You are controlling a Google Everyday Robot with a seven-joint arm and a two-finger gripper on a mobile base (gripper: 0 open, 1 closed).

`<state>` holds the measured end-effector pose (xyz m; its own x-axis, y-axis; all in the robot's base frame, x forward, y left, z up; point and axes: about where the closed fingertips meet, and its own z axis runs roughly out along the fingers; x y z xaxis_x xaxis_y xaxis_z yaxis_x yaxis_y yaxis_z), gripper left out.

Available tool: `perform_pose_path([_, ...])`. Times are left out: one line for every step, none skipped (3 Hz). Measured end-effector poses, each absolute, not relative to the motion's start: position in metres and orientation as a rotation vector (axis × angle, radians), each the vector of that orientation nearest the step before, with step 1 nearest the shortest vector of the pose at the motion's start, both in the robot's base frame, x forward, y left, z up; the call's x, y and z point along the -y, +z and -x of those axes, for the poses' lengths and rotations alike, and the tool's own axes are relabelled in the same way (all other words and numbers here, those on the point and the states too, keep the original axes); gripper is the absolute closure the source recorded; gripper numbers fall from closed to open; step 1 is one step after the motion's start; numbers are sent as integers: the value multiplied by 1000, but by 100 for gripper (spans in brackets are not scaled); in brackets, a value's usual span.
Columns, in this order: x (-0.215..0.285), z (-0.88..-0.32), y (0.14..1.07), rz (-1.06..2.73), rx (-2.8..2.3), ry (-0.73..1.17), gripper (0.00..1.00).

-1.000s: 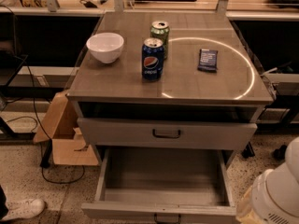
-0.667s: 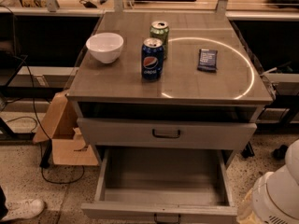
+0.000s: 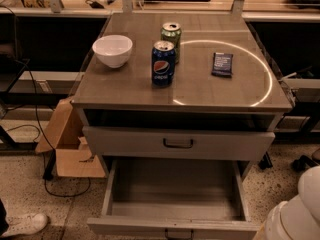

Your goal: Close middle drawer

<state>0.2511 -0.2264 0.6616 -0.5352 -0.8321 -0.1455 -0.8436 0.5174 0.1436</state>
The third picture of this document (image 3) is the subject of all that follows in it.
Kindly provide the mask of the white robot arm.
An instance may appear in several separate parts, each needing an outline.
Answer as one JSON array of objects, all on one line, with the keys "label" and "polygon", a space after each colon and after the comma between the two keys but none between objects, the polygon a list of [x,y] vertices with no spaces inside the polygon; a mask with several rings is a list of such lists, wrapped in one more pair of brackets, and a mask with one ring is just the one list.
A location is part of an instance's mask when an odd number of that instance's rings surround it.
[{"label": "white robot arm", "polygon": [[301,175],[298,194],[269,212],[253,240],[320,240],[320,166]]}]

